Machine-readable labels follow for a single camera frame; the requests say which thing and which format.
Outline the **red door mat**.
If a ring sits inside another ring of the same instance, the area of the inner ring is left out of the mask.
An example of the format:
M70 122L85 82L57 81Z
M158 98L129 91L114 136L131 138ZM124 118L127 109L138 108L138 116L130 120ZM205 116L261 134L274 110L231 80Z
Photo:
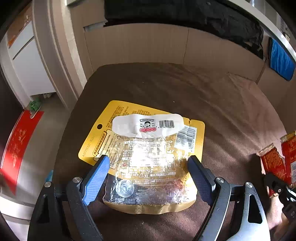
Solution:
M16 193L18 175L25 150L43 114L42 111L38 111L31 118L31 113L28 110L23 111L7 141L1 160L1 174L12 194Z

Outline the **white cabinet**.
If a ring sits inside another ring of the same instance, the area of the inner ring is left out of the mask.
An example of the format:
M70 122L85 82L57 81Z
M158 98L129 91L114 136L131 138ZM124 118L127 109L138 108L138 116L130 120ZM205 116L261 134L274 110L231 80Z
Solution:
M55 92L41 60L29 22L8 47L8 35L1 40L1 66L16 99L27 107L32 97Z

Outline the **red snack bag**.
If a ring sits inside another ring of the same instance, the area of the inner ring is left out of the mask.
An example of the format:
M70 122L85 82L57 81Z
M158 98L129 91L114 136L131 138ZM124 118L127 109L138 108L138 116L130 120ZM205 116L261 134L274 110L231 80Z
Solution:
M281 153L274 143L257 153L265 175L272 174L288 187L295 188L295 131L280 138Z

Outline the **green potted plant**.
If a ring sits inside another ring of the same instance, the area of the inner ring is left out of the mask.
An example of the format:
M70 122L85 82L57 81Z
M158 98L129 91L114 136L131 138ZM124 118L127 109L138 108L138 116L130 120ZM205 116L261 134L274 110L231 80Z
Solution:
M33 119L37 112L41 108L41 101L39 98L34 99L33 101L30 101L29 103L29 112L30 112L30 118Z

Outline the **yellow snack package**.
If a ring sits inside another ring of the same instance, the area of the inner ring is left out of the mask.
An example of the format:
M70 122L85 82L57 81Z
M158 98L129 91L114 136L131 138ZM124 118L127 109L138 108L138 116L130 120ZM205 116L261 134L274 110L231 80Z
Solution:
M103 202L130 214L163 214L189 208L197 188L187 169L201 159L205 124L135 103L110 101L79 150L95 165L103 155L109 170Z

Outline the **blue cloth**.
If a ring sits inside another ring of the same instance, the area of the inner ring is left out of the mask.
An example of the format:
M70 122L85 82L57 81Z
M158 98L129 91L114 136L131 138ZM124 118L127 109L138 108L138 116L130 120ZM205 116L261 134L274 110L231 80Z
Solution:
M272 70L286 81L292 80L295 63L272 37L268 39L268 58L269 66Z

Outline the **blue-lined trash bin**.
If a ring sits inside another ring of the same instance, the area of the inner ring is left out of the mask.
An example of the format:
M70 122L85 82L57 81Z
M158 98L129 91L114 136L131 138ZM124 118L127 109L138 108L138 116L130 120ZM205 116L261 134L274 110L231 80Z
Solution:
M51 170L51 171L48 173L45 182L52 182L52 179L53 179L53 170Z

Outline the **black hanging cloth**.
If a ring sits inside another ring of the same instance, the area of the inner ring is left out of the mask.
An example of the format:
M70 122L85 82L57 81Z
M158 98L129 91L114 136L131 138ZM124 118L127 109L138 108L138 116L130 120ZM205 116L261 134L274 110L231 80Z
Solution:
M229 1L105 1L108 26L169 24L208 32L263 58L263 28L249 13Z

